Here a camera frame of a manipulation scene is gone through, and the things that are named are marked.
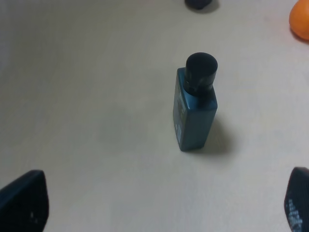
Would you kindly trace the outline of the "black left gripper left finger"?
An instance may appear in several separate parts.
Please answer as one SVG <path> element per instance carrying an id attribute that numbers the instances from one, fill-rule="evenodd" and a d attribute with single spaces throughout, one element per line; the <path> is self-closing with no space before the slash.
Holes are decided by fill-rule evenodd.
<path id="1" fill-rule="evenodd" d="M 30 170 L 0 190 L 2 232 L 42 232 L 49 218 L 45 174 Z"/>

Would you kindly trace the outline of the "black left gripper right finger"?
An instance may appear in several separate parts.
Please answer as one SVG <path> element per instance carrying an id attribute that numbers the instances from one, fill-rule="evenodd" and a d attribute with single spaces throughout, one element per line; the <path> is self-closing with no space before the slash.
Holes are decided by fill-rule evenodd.
<path id="1" fill-rule="evenodd" d="M 285 215 L 291 231 L 309 230 L 309 170 L 294 167 L 284 199 Z"/>

